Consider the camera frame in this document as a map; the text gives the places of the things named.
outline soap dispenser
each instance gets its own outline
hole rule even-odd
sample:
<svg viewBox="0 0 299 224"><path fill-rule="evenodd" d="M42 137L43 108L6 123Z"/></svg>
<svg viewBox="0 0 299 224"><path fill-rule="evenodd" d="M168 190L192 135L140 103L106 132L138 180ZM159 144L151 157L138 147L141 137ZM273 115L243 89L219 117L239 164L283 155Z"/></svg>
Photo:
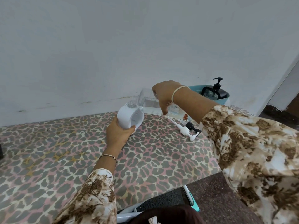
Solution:
<svg viewBox="0 0 299 224"><path fill-rule="evenodd" d="M227 97L227 92L223 89L220 89L220 81L223 80L223 78L215 78L218 80L218 83L215 83L213 87L206 86L202 89L201 95L204 97L209 98L210 100L219 100Z"/></svg>
<svg viewBox="0 0 299 224"><path fill-rule="evenodd" d="M133 125L136 126L135 130L140 127L144 113L140 111L135 97L119 109L117 119L119 126L124 129L129 129Z"/></svg>

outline black soap dispenser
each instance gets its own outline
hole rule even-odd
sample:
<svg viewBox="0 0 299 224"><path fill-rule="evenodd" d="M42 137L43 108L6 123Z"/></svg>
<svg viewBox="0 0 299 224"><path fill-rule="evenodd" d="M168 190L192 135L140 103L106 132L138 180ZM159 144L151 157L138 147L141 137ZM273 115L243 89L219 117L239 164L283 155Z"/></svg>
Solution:
<svg viewBox="0 0 299 224"><path fill-rule="evenodd" d="M202 89L201 95L204 97L209 98L210 100L219 100L227 97L227 92L223 89L220 89L220 81L223 80L223 78L215 78L218 80L218 83L215 83L213 87L206 86Z"/></svg>

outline white wall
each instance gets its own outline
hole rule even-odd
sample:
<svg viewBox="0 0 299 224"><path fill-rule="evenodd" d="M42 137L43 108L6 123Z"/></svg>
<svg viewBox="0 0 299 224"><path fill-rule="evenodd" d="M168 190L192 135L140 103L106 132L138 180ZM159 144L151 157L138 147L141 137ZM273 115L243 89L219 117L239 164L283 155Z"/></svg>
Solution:
<svg viewBox="0 0 299 224"><path fill-rule="evenodd" d="M285 110L290 102L299 93L299 62L295 65L292 71L288 74L285 81L278 88L274 96L269 101L269 105L276 107L279 110Z"/></svg>
<svg viewBox="0 0 299 224"><path fill-rule="evenodd" d="M118 110L163 80L258 113L299 54L298 0L0 0L0 125Z"/></svg>

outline floor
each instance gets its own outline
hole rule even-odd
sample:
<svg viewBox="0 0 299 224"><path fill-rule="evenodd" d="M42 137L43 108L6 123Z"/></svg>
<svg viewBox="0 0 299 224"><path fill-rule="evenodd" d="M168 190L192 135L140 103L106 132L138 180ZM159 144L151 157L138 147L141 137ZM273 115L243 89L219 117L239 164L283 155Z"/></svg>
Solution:
<svg viewBox="0 0 299 224"><path fill-rule="evenodd" d="M263 111L260 114L260 117L275 120L293 129L299 130L299 118L293 116L292 118L286 118L285 113L280 115L278 112L272 113L269 111ZM188 184L187 186L200 208L200 214L207 224L263 223L238 199L227 185L221 172ZM182 203L181 195L184 203L189 203L182 188L180 191L181 194L178 194L177 191L174 192L177 200L172 200L171 205ZM147 204L144 205L143 209L165 206L165 204L161 203L161 201L171 200L171 197L173 197L173 195L164 194L156 197L156 199L153 198L155 200L147 201Z"/></svg>

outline left hand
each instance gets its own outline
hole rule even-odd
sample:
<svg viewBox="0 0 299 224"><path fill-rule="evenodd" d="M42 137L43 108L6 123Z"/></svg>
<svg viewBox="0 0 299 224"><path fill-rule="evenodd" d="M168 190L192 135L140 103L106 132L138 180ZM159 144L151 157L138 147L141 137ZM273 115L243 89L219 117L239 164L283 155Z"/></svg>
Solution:
<svg viewBox="0 0 299 224"><path fill-rule="evenodd" d="M119 150L127 143L129 136L134 133L136 126L129 129L123 129L118 125L117 115L113 118L110 125L106 129L107 148Z"/></svg>

